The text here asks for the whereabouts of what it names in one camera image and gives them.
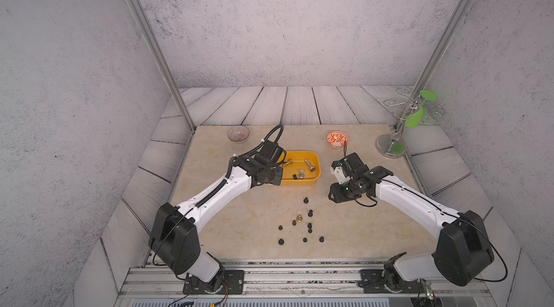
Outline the silver queen chess piece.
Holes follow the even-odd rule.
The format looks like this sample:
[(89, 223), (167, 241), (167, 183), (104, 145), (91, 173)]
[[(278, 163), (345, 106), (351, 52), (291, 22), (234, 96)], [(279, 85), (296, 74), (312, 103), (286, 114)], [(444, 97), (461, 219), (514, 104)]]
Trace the silver queen chess piece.
[(311, 163), (309, 160), (306, 159), (304, 162), (308, 165), (309, 170), (310, 170), (311, 172), (315, 172), (315, 171), (316, 171), (315, 166), (312, 165), (312, 163)]

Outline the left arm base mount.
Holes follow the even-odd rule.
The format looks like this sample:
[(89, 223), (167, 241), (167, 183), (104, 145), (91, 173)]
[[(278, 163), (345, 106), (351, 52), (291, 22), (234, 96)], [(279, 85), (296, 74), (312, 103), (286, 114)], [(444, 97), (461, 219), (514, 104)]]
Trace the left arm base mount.
[(245, 271), (226, 269), (215, 260), (203, 272), (189, 271), (183, 293), (191, 295), (241, 295), (244, 290)]

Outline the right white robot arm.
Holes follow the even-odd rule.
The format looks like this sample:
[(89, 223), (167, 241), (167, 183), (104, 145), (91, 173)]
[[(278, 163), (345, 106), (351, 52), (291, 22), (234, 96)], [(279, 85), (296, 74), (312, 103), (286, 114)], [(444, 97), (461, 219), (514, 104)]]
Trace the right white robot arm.
[(337, 180), (330, 187), (331, 201), (357, 202), (366, 195), (374, 203), (386, 202), (423, 226), (437, 241), (432, 253), (410, 257), (400, 253), (385, 262), (382, 276), (388, 291), (399, 293), (410, 282), (441, 279), (463, 287), (478, 280), (480, 273), (501, 257), (477, 213), (462, 213), (436, 203), (382, 166), (353, 169), (345, 161), (335, 161), (330, 171)]

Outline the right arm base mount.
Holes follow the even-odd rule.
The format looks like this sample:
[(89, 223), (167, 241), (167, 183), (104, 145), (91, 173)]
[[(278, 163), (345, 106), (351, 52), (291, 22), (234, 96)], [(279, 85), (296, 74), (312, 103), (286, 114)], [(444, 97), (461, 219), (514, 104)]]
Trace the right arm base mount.
[(359, 271), (360, 280), (356, 282), (364, 293), (418, 293), (426, 286), (426, 281), (417, 279), (406, 281), (401, 278), (394, 268), (395, 262), (406, 255), (406, 252), (399, 253), (385, 262), (384, 268), (362, 269)]

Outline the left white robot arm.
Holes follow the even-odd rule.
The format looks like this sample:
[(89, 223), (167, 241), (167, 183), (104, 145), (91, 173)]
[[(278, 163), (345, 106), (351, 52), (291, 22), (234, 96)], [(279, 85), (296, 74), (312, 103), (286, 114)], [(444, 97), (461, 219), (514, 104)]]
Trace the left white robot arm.
[(222, 284), (223, 264), (201, 248), (199, 234), (232, 200), (254, 187), (281, 184), (284, 169), (254, 158), (233, 156), (226, 174), (204, 191), (176, 206), (162, 205), (154, 219), (149, 247), (177, 278), (198, 278), (214, 291)]

